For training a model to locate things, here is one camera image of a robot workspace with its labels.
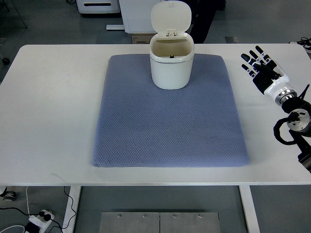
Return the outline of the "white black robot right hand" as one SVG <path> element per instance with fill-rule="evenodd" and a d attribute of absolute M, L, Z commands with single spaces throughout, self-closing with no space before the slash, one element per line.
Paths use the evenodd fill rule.
<path fill-rule="evenodd" d="M 242 68 L 252 78 L 257 89 L 264 95 L 269 95 L 278 105 L 286 95 L 293 95 L 294 89 L 289 86 L 289 77 L 260 46 L 255 46 L 255 51 L 241 54 L 247 62 Z"/>

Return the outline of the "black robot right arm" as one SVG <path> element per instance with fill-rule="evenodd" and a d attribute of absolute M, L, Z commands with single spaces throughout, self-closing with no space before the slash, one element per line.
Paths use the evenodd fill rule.
<path fill-rule="evenodd" d="M 311 136 L 311 104 L 304 100 L 304 96 L 309 88 L 306 86 L 304 91 L 297 96 L 294 90 L 286 89 L 277 95 L 277 103 L 280 104 L 284 112 L 288 114 L 286 118 L 278 120 L 273 128 L 274 136 L 277 141 L 284 145 L 297 145 L 301 150 L 298 161 L 306 168 L 311 170 L 311 146 L 304 139 Z M 289 127 L 292 141 L 286 141 L 281 137 L 280 128 L 283 124 Z"/>

